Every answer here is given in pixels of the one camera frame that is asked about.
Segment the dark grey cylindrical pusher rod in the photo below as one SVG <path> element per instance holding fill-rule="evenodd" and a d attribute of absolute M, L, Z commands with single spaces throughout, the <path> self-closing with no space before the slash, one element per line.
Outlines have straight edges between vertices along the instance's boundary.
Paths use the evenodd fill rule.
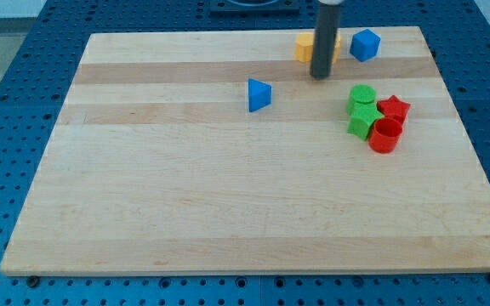
<path fill-rule="evenodd" d="M 331 74 L 333 53 L 341 21 L 343 0 L 319 0 L 310 65 L 310 75 L 316 80 Z"/>

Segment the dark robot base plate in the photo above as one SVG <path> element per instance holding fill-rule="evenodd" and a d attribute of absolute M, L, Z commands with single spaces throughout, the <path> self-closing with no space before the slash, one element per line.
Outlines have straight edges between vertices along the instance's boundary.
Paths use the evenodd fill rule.
<path fill-rule="evenodd" d="M 298 13 L 300 0 L 208 0 L 210 14 Z"/>

